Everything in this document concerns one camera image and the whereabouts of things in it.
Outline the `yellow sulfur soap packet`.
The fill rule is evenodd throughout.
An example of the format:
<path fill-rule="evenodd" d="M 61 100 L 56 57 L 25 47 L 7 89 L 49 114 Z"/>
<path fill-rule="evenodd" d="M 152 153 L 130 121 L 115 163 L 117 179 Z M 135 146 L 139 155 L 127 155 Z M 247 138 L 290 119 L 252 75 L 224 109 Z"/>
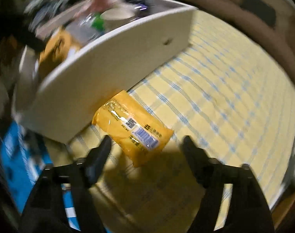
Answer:
<path fill-rule="evenodd" d="M 143 166 L 159 154 L 174 133 L 124 90 L 96 111 L 92 124 L 122 148 L 134 167 Z"/>

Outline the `pink fabric headband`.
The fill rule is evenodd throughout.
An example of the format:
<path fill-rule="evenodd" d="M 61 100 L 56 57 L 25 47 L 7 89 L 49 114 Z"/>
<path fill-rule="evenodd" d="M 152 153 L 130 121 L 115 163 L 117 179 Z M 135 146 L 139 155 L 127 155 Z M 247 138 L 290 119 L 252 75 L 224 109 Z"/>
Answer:
<path fill-rule="evenodd" d="M 118 0 L 88 0 L 79 10 L 77 16 L 102 13 L 111 9 Z"/>

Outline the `blue UTO sportswear box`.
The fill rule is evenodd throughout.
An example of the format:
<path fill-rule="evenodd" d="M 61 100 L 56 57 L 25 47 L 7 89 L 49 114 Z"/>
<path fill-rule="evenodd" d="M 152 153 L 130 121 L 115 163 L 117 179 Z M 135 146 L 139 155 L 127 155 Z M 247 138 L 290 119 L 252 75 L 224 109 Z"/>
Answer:
<path fill-rule="evenodd" d="M 9 194 L 22 213 L 42 170 L 53 163 L 44 139 L 12 122 L 1 141 L 0 159 Z"/>

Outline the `yellow plaid tablecloth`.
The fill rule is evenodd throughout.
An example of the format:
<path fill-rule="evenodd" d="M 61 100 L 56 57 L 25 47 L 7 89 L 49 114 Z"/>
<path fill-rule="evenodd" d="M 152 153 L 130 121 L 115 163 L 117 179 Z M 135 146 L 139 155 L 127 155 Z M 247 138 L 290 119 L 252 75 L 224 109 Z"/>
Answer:
<path fill-rule="evenodd" d="M 273 207 L 295 139 L 295 86 L 259 45 L 202 11 L 191 44 L 129 91 L 174 131 L 162 153 L 135 168 L 119 145 L 91 189 L 111 232 L 186 232 L 202 188 L 180 151 L 189 135 L 227 165 L 248 163 Z"/>

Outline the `white cardboard storage box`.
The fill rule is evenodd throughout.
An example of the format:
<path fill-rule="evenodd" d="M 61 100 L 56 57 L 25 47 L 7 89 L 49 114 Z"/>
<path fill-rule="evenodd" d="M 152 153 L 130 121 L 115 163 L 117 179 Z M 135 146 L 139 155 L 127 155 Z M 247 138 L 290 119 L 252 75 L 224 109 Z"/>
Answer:
<path fill-rule="evenodd" d="M 41 83 L 33 80 L 35 52 L 25 47 L 12 99 L 24 128 L 67 143 L 94 113 L 189 46 L 196 7 L 150 0 L 154 13 L 100 36 L 66 59 Z"/>

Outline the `black lumbar cushion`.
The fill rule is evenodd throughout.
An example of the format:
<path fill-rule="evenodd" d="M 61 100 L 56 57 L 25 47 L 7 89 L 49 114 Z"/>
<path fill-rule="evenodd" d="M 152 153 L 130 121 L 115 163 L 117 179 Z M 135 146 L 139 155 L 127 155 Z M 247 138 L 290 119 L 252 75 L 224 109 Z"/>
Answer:
<path fill-rule="evenodd" d="M 276 11 L 262 0 L 242 0 L 240 7 L 255 14 L 269 27 L 275 27 L 277 20 Z"/>

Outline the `brown sofa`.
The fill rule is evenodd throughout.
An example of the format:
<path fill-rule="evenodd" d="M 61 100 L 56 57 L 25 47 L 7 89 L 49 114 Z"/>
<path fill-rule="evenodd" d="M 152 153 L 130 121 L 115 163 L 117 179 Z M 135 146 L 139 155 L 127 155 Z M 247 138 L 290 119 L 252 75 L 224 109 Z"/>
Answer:
<path fill-rule="evenodd" d="M 232 24 L 258 43 L 295 84 L 295 9 L 287 0 L 262 0 L 276 11 L 275 27 L 240 7 L 242 0 L 178 0 Z"/>

